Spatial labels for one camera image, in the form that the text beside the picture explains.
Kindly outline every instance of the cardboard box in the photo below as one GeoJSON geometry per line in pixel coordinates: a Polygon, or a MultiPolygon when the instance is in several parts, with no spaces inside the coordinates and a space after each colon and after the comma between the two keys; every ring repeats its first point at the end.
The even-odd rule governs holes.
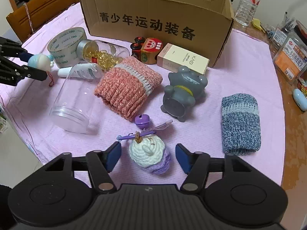
{"type": "Polygon", "coordinates": [[[184,48],[167,43],[157,58],[157,65],[177,72],[180,66],[187,66],[200,75],[204,75],[209,59],[184,48]]]}
{"type": "Polygon", "coordinates": [[[134,42],[158,38],[210,59],[213,67],[233,26],[230,0],[80,0],[93,36],[134,42]]]}

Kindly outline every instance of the purple bell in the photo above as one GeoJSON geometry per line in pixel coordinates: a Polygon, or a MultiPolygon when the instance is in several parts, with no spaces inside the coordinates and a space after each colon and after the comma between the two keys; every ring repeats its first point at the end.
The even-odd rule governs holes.
{"type": "Polygon", "coordinates": [[[135,124],[140,129],[148,128],[150,125],[150,117],[147,114],[137,115],[135,117],[135,124]]]}

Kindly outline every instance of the white crochet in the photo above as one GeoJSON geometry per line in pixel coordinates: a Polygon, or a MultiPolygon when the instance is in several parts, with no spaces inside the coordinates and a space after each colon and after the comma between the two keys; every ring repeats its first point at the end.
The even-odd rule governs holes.
{"type": "Polygon", "coordinates": [[[134,70],[132,67],[123,63],[117,64],[115,67],[122,68],[126,70],[128,73],[130,73],[132,76],[136,77],[142,83],[147,96],[149,96],[152,93],[153,88],[151,84],[146,80],[146,78],[143,75],[139,74],[137,70],[134,70]]]}
{"type": "Polygon", "coordinates": [[[165,144],[154,134],[144,136],[142,139],[139,144],[133,139],[129,146],[129,155],[139,166],[147,168],[162,160],[165,144]]]}

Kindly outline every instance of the jar lid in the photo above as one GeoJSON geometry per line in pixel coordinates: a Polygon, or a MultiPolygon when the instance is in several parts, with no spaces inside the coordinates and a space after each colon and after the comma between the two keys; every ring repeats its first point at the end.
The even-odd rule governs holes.
{"type": "Polygon", "coordinates": [[[93,42],[97,45],[97,43],[93,40],[82,40],[79,42],[77,49],[76,49],[76,54],[80,60],[85,60],[83,57],[83,50],[88,46],[89,43],[93,43],[93,42]]]}

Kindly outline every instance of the transparent plastic jar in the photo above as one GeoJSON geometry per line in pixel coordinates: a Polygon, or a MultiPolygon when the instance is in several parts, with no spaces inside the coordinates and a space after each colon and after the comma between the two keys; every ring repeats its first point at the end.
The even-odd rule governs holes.
{"type": "Polygon", "coordinates": [[[87,52],[93,53],[95,51],[108,53],[113,57],[126,58],[130,56],[130,52],[127,48],[100,40],[81,41],[77,47],[77,56],[78,58],[85,60],[87,52]]]}
{"type": "Polygon", "coordinates": [[[103,76],[101,68],[91,64],[90,78],[76,77],[82,63],[72,67],[50,111],[52,122],[67,131],[87,133],[92,114],[94,90],[103,76]]]}
{"type": "Polygon", "coordinates": [[[272,43],[276,47],[277,50],[284,44],[287,39],[288,34],[291,32],[292,28],[286,28],[283,24],[278,24],[272,38],[272,43]]]}
{"type": "Polygon", "coordinates": [[[307,69],[307,38],[304,35],[299,26],[295,26],[273,59],[290,84],[307,69]]]}

